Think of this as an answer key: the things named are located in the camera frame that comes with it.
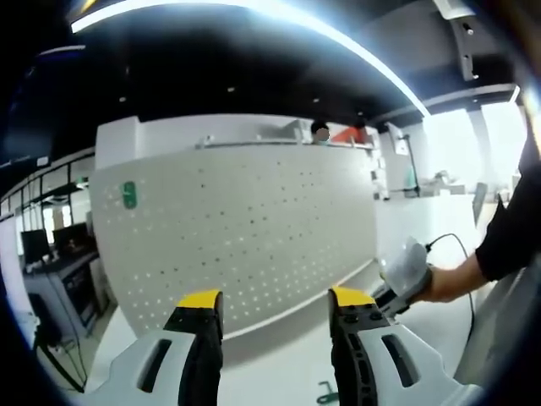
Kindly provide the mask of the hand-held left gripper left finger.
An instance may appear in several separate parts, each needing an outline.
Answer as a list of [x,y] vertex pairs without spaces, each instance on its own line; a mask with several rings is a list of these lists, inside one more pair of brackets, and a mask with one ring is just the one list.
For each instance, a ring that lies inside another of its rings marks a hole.
[[161,330],[112,363],[113,405],[216,405],[223,366],[223,294],[188,294]]

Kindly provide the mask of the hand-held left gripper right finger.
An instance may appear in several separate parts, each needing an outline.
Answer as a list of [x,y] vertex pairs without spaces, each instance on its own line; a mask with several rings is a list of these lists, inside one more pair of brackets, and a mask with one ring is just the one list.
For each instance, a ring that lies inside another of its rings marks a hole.
[[329,323],[341,405],[447,405],[461,391],[440,354],[368,294],[330,288]]

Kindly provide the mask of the person's right hand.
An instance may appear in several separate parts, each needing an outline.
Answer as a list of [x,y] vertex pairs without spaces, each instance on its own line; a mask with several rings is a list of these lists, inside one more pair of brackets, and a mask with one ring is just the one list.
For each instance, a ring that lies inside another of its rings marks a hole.
[[443,269],[432,266],[430,284],[426,290],[429,302],[447,303],[462,295],[457,269]]

